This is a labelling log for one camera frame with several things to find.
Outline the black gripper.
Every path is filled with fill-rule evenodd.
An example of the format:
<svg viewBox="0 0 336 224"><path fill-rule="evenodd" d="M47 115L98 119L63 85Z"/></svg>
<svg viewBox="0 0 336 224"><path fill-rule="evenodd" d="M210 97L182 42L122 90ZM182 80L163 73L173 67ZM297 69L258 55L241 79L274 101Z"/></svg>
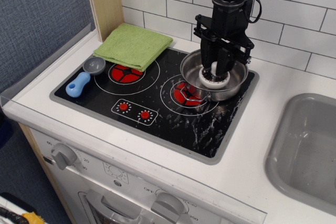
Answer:
<svg viewBox="0 0 336 224"><path fill-rule="evenodd" d="M235 62L247 64L253 42L247 37L253 1L213 1L212 17L195 17L194 34L201 39L203 67L210 68L217 61L216 75L223 76L233 69Z"/></svg>

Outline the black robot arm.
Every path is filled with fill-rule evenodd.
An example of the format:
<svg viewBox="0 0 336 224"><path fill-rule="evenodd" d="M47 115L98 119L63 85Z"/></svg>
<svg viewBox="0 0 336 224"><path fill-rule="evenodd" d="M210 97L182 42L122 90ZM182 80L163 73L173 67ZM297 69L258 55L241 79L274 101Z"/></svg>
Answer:
<svg viewBox="0 0 336 224"><path fill-rule="evenodd" d="M249 24L258 22L257 15L251 20L254 2L260 0L212 0L211 17L197 15L194 34L201 39L203 74L209 77L212 63L217 67L214 75L223 78L237 61L246 65L254 44L246 35Z"/></svg>

